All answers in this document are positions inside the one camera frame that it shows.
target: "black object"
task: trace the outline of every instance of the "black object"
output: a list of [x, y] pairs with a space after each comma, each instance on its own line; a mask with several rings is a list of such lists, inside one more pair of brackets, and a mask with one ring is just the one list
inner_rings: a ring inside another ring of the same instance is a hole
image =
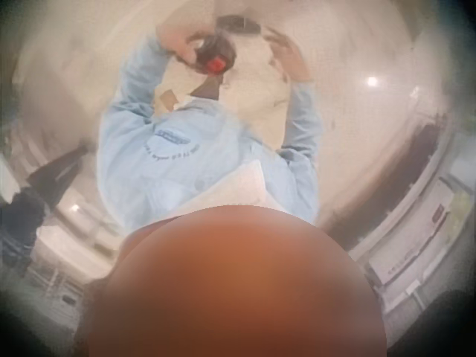
[[239, 35], [259, 35], [261, 25], [241, 15], [226, 15], [216, 19], [216, 26], [229, 33]]
[[194, 68], [203, 74], [219, 76], [234, 66], [237, 53], [231, 42], [220, 33], [193, 35], [189, 42], [201, 39], [203, 44], [196, 49]]
[[476, 356], [474, 295], [441, 294], [392, 347], [388, 357]]

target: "person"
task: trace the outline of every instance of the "person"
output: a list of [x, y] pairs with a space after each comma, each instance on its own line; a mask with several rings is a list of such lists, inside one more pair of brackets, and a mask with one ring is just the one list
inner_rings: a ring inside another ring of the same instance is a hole
[[80, 172], [81, 158], [91, 150], [78, 148], [40, 167], [27, 177], [28, 187], [0, 207], [0, 251], [2, 265], [23, 275], [37, 239], [36, 230], [53, 211]]
[[219, 104], [221, 77], [207, 78], [190, 103], [154, 116], [155, 87], [171, 56], [193, 64], [196, 52], [187, 38], [213, 32], [158, 26], [122, 69], [100, 124], [97, 179], [106, 209], [127, 234], [220, 205], [258, 205], [316, 219], [322, 125], [312, 76], [288, 36], [275, 30], [266, 36], [292, 80], [286, 134], [277, 152]]
[[386, 356], [381, 309], [356, 263], [269, 208], [142, 228], [85, 296], [73, 357]]

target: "long-sleeved shirt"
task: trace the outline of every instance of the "long-sleeved shirt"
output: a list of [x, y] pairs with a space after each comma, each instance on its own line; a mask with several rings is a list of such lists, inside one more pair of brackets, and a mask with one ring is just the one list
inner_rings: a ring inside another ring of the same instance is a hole
[[151, 36], [124, 65], [103, 116], [97, 154], [103, 202], [127, 233], [158, 222], [238, 167], [259, 160], [266, 190], [287, 213], [314, 223], [321, 119], [313, 83], [293, 83], [280, 150], [269, 149], [217, 101], [197, 99], [152, 120], [170, 55]]

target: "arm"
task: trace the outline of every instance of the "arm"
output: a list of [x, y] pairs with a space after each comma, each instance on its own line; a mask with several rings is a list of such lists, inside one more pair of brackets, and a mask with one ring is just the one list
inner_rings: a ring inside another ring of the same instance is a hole
[[100, 154], [102, 147], [114, 145], [115, 140], [122, 141], [124, 135], [150, 123], [155, 87], [162, 81], [169, 58], [156, 37], [150, 36], [127, 60], [118, 91], [100, 125]]
[[316, 161], [322, 134], [313, 83], [293, 83], [284, 142], [278, 154], [291, 170], [299, 198], [293, 214], [314, 224], [319, 211]]
[[293, 83], [281, 152], [293, 150], [314, 163], [321, 134], [321, 119], [315, 109], [314, 83]]
[[316, 160], [322, 133], [321, 119], [315, 109], [315, 93], [299, 48], [286, 35], [270, 29], [274, 57], [292, 80], [284, 142], [278, 154], [284, 158], [295, 180], [297, 199], [293, 214], [314, 223], [318, 214], [318, 175]]

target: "ceiling light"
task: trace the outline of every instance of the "ceiling light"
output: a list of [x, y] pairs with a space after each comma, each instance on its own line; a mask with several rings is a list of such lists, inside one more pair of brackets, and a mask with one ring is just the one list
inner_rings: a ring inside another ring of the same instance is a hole
[[377, 77], [368, 77], [367, 85], [369, 87], [377, 87], [379, 85], [379, 80], [377, 79]]

